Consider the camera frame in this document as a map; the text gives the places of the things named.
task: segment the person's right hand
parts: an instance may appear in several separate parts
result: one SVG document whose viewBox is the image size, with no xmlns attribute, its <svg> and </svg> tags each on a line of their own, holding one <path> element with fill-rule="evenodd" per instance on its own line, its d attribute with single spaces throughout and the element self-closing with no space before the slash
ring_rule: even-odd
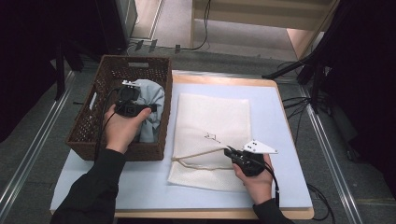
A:
<svg viewBox="0 0 396 224">
<path fill-rule="evenodd" d="M 115 107 L 115 105 L 112 105 L 105 113 L 104 124 L 108 121 L 106 126 L 106 148 L 124 154 L 128 149 L 128 145 L 134 140 L 140 124 L 151 113 L 151 109 L 142 110 L 134 118 L 126 118 L 116 114 L 114 112 Z"/>
<path fill-rule="evenodd" d="M 264 154 L 264 161 L 266 161 L 272 169 L 271 159 L 268 154 Z M 264 170 L 257 176 L 245 176 L 241 168 L 233 163 L 233 169 L 235 175 L 244 182 L 247 192 L 250 195 L 253 202 L 258 205 L 272 199 L 272 182 L 273 178 L 271 174 Z"/>
</svg>

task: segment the brown wicker basket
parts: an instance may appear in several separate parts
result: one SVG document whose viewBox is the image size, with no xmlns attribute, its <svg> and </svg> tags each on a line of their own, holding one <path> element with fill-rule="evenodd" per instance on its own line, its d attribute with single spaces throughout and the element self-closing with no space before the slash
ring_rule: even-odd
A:
<svg viewBox="0 0 396 224">
<path fill-rule="evenodd" d="M 163 159 L 172 97 L 170 59 L 105 55 L 99 64 L 84 106 L 78 113 L 75 124 L 66 139 L 66 144 L 75 150 L 83 160 L 93 161 L 99 122 L 102 122 L 100 119 L 108 93 L 114 88 L 120 87 L 123 80 L 135 81 L 137 79 L 149 79 L 160 84 L 165 91 L 165 102 L 158 142 L 132 142 L 125 155 L 127 161 L 160 161 Z M 107 107 L 110 107 L 115 100 L 116 93 L 111 95 Z M 100 149 L 105 147 L 106 137 L 103 136 Z"/>
</svg>

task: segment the blue towel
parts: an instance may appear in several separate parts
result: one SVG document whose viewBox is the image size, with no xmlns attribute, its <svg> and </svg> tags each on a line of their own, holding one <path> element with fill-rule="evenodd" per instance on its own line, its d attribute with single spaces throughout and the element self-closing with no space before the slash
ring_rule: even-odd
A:
<svg viewBox="0 0 396 224">
<path fill-rule="evenodd" d="M 165 92 L 162 86 L 151 80 L 138 79 L 134 83 L 140 84 L 140 95 L 136 100 L 139 105 L 157 105 L 157 112 L 152 112 L 149 117 L 143 121 L 140 129 L 137 131 L 137 139 L 135 140 L 144 143 L 157 142 Z"/>
</svg>

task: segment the drawstring bag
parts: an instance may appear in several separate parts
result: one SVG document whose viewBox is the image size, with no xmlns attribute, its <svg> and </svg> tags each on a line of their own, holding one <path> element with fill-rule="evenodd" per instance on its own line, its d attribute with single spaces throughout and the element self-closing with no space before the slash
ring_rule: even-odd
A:
<svg viewBox="0 0 396 224">
<path fill-rule="evenodd" d="M 241 149 L 250 140 L 248 100 L 181 93 L 168 181 L 201 189 L 245 190 L 223 149 Z"/>
</svg>

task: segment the black sleeve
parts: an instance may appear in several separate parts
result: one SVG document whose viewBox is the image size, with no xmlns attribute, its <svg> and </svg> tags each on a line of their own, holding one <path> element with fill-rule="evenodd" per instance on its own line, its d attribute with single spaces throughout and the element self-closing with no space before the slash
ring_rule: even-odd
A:
<svg viewBox="0 0 396 224">
<path fill-rule="evenodd" d="M 283 216 L 282 212 L 276 206 L 275 199 L 259 205 L 253 205 L 254 213 L 262 223 L 265 224 L 291 224 L 294 223 L 290 219 Z"/>
<path fill-rule="evenodd" d="M 121 153 L 102 150 L 91 170 L 72 185 L 50 223 L 113 223 L 124 164 Z"/>
</svg>

